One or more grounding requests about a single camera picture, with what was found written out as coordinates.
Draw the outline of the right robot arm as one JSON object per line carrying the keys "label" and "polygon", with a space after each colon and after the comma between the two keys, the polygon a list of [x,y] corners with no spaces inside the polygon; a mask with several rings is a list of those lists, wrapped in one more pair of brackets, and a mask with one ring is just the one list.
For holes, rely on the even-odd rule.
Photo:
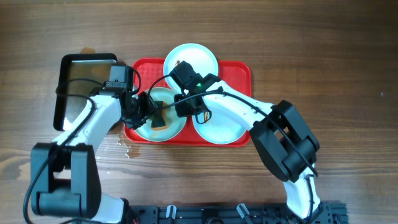
{"label": "right robot arm", "polygon": [[320,145],[293,104],[285,100],[276,105],[261,102],[224,81],[203,93],[176,95],[174,101],[178,109],[192,108],[195,103],[205,106],[248,131],[262,163],[283,181],[287,207],[307,223],[314,220],[320,204],[314,184]]}

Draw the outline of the white plate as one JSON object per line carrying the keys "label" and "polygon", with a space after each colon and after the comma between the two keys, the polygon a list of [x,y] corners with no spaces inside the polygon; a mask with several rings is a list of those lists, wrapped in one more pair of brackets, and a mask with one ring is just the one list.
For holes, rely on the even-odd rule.
{"label": "white plate", "polygon": [[209,73],[218,76],[219,66],[215,55],[205,46],[195,43],[182,44],[171,50],[164,61],[164,76],[182,61],[189,63],[202,77]]}
{"label": "white plate", "polygon": [[[150,96],[154,101],[164,101],[166,106],[174,102],[175,91],[164,88],[155,87],[151,90]],[[160,131],[154,131],[151,129],[152,117],[146,121],[144,125],[137,128],[135,132],[147,141],[162,142],[174,138],[185,126],[186,117],[179,118],[177,116],[175,107],[165,109],[165,121],[167,122],[168,128]]]}
{"label": "white plate", "polygon": [[195,131],[213,144],[230,144],[242,137],[246,130],[232,119],[215,111],[192,116]]}

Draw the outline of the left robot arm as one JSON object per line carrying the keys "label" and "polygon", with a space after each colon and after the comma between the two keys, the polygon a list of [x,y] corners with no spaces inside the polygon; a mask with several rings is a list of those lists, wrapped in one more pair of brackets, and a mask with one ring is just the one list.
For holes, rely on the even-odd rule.
{"label": "left robot arm", "polygon": [[70,222],[137,223],[138,217],[124,198],[101,190],[95,152],[119,121],[136,129],[153,114],[150,98],[125,91],[88,98],[86,108],[72,125],[50,143],[38,142],[30,155],[31,183],[24,200],[34,214],[67,217]]}

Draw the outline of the green and orange sponge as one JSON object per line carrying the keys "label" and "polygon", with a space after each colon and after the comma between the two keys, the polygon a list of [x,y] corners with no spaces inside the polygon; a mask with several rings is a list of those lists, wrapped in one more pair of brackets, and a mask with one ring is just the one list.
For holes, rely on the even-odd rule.
{"label": "green and orange sponge", "polygon": [[[155,101],[154,105],[162,106],[162,108],[166,106],[164,101]],[[165,121],[165,110],[163,111],[164,111],[163,117],[152,117],[152,122],[150,126],[152,130],[160,131],[168,128],[167,122]]]}

